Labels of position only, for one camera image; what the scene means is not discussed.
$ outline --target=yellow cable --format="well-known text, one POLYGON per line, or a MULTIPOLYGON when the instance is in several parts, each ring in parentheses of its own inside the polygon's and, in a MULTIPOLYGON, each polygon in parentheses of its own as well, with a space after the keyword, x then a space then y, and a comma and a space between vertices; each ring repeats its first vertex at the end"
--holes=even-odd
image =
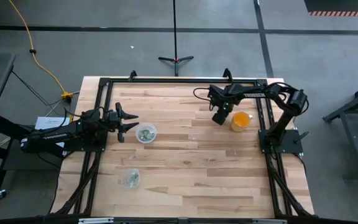
MULTIPOLYGON (((12 2, 11 0, 9 0, 9 2, 12 4, 13 8, 15 9, 15 11, 17 12, 17 14, 18 14, 18 15, 20 16, 20 18, 22 19, 22 21, 23 21, 23 23, 24 23, 24 26, 25 26, 25 29, 27 30, 27 33, 28 33, 28 35, 29 35, 31 49, 34 50, 34 45, 33 45, 33 43, 32 43, 32 37, 31 37, 31 34, 30 34, 30 30, 29 30, 29 28, 28 28, 28 26, 27 26, 27 23, 25 22, 25 20, 24 20, 22 14, 21 14, 21 13, 19 12, 19 10, 16 8, 15 4, 13 4, 13 2, 12 2)), ((34 52, 32 52, 31 54, 32 54, 32 57, 33 57, 35 63, 36 63, 42 70, 46 71, 50 76, 52 76, 52 77, 55 79, 55 81, 59 84, 60 88, 61 88, 62 91, 63 91, 62 98, 63 98, 63 99, 66 98, 66 97, 70 97, 70 98, 71 98, 71 97, 73 96, 73 93, 67 92, 67 91, 63 88, 63 85, 62 85, 62 84, 59 82, 59 80, 56 78, 56 76, 55 76, 54 74, 52 74, 52 72, 48 71, 46 68, 44 68, 42 65, 40 65, 40 64, 38 63, 37 58, 35 57, 35 53, 34 53, 34 52)))

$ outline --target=yellow object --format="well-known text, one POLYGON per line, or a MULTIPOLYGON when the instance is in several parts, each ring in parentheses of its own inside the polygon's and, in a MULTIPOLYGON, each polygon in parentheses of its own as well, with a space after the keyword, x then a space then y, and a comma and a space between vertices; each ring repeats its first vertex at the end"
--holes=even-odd
POLYGON ((63 91, 63 94, 61 95, 62 99, 63 100, 66 100, 67 98, 72 98, 73 97, 73 93, 69 93, 67 92, 64 88, 63 88, 63 85, 59 82, 59 80, 56 78, 56 76, 54 74, 52 74, 52 72, 50 72, 49 70, 47 70, 46 68, 44 68, 41 64, 38 63, 37 61, 37 58, 35 57, 35 49, 34 49, 34 45, 32 43, 32 37, 31 37, 31 34, 30 34, 30 30, 27 26, 27 23, 25 22, 22 14, 19 12, 19 10, 16 8, 15 4, 13 4, 12 0, 9 0, 9 2, 11 3, 12 7, 15 9, 15 11, 17 12, 17 14, 20 16, 20 18, 22 19, 23 21, 23 24, 25 26, 25 29, 29 35, 29 39, 30 39, 30 45, 31 45, 31 54, 32 54, 32 58, 34 59, 35 63, 44 71, 46 71, 51 77, 53 77, 55 79, 55 81, 58 83, 58 85, 60 86, 60 88, 62 89, 63 91))
POLYGON ((237 112, 231 119, 230 127, 235 132, 241 132, 251 123, 252 116, 246 112, 237 112))

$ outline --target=gray floor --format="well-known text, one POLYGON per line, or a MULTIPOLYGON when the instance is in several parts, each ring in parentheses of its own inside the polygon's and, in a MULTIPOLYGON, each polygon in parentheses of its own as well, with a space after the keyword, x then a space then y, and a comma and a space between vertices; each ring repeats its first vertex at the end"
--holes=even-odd
MULTIPOLYGON (((172 27, 172 5, 166 0, 21 0, 17 7, 30 25, 97 27, 172 27)), ((358 17, 310 17, 301 0, 260 0, 266 29, 358 30, 358 17)), ((257 28, 252 0, 182 0, 178 27, 257 28)), ((7 1, 0 1, 0 25, 20 25, 7 1)), ((173 56, 173 35, 163 32, 32 32, 39 61, 69 91, 80 89, 85 75, 172 76, 172 67, 157 60, 173 56)), ((268 35, 275 77, 305 89, 310 109, 296 120, 303 140, 308 183, 317 215, 358 221, 358 181, 342 175, 356 160, 338 121, 324 115, 349 101, 358 90, 358 36, 268 35)), ((221 76, 228 67, 235 77, 266 77, 258 34, 180 33, 179 57, 194 55, 181 76, 221 76)), ((15 71, 48 101, 60 89, 33 63, 27 34, 0 31, 0 52, 15 52, 15 71)), ((0 114, 31 124, 49 109, 11 77, 0 100, 0 114)), ((55 191, 56 171, 10 172, 0 201, 0 218, 46 214, 55 191)))

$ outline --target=wooden tabletop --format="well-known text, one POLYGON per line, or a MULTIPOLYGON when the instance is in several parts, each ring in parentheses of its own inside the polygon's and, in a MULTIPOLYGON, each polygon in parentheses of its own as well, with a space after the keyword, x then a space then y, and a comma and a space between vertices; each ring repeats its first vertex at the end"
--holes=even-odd
MULTIPOLYGON (((99 78, 84 77, 76 114, 94 108, 99 78)), ((270 78, 268 82, 283 79, 270 78)), ((234 113, 222 126, 213 122, 216 109, 209 111, 209 102, 193 96, 197 87, 208 84, 114 84, 110 107, 120 102, 126 113, 139 116, 125 123, 152 123, 157 137, 150 144, 141 144, 135 138, 136 127, 125 134, 125 143, 118 143, 117 134, 109 134, 99 167, 93 217, 274 216, 265 157, 259 149, 256 101, 242 100, 234 107, 234 112, 245 111, 254 117, 245 131, 235 133, 229 127, 234 113), (128 169, 139 169, 140 185, 136 189, 122 186, 123 173, 128 169)), ((197 93, 206 97, 207 90, 197 93)), ((282 111, 274 102, 272 106, 277 120, 282 111)), ((63 161, 52 211, 58 210, 78 186, 83 157, 84 153, 75 152, 63 161)), ((283 154, 283 164, 288 187, 313 213, 302 163, 294 155, 283 154)), ((281 191, 278 193, 284 211, 281 191)))

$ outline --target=caster wheel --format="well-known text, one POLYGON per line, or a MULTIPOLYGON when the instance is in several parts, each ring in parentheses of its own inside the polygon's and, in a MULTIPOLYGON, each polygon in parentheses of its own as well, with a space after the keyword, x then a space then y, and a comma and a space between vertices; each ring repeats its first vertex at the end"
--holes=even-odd
POLYGON ((0 190, 0 200, 3 199, 7 195, 6 190, 0 190))

